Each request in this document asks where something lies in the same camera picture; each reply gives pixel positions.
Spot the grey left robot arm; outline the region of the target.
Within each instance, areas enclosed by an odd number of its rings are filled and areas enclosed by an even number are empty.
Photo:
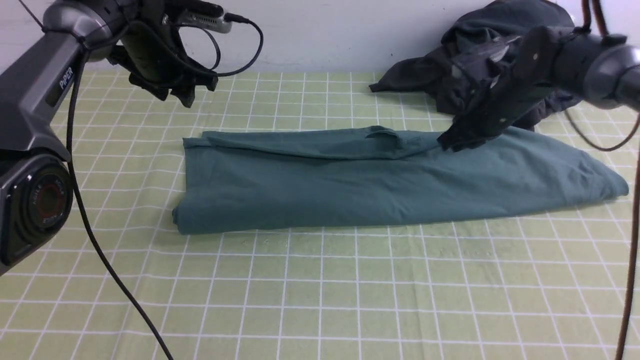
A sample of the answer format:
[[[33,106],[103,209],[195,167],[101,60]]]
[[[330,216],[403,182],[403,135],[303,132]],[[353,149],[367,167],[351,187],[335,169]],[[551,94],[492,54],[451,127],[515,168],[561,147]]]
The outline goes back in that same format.
[[[259,36],[256,53],[227,72],[190,57],[179,30],[227,34],[233,23]],[[82,205],[73,171],[73,121],[87,63],[107,60],[131,85],[160,101],[190,108],[195,89],[246,71],[265,36],[254,21],[202,0],[56,0],[39,23],[42,37],[1,75],[1,273],[50,241],[73,202]]]

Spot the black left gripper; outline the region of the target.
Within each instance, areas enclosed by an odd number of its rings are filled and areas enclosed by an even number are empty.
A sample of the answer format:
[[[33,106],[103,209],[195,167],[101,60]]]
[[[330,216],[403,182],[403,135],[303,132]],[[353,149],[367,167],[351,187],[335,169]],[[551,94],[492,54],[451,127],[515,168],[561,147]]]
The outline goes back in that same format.
[[[179,34],[180,25],[167,16],[164,0],[117,0],[123,16],[122,45],[115,46],[107,58],[128,70],[131,85],[166,101],[169,90],[183,107],[190,109],[197,87],[215,91],[219,76],[198,74],[201,66],[186,54]]]

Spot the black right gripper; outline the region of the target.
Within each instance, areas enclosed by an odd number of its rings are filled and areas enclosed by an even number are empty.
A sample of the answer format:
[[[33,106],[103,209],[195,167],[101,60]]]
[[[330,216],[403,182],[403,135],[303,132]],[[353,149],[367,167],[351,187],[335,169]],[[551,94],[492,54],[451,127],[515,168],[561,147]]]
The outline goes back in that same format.
[[[576,96],[550,82],[555,58],[572,30],[538,26],[522,36],[515,60],[439,135],[442,150],[474,150],[522,117],[536,124],[576,105]]]

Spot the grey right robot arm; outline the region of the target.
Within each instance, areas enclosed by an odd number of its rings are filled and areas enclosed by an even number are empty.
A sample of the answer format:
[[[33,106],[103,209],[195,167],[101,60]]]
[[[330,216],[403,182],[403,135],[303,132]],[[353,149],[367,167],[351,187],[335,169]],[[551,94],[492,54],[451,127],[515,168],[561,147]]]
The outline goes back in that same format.
[[[639,50],[621,34],[538,26],[522,39],[512,65],[442,133],[443,150],[474,149],[499,137],[552,91],[604,110],[639,109]]]

